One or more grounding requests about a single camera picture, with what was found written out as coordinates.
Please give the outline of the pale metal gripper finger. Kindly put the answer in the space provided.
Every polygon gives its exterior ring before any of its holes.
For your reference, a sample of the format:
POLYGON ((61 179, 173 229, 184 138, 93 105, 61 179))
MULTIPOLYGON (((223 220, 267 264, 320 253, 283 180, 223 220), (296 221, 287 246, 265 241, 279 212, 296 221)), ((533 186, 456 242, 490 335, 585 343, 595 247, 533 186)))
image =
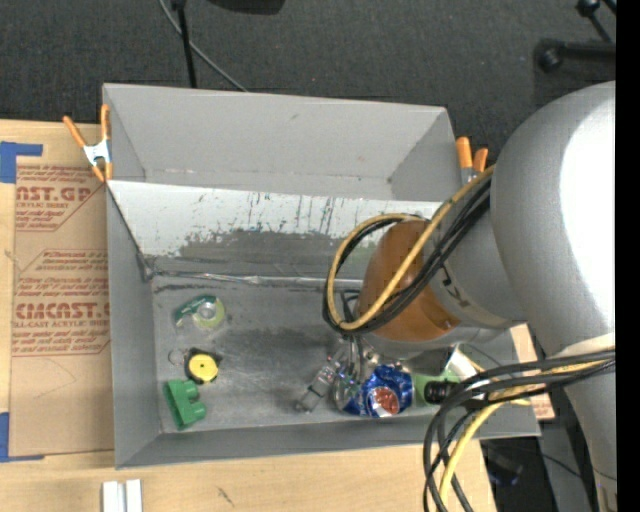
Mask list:
POLYGON ((325 362, 298 400, 298 409, 300 411, 310 413, 318 406, 331 390, 340 367, 339 360, 328 359, 325 362))
POLYGON ((341 371, 336 374, 332 385, 332 400, 337 409, 344 409, 360 389, 356 375, 341 371))

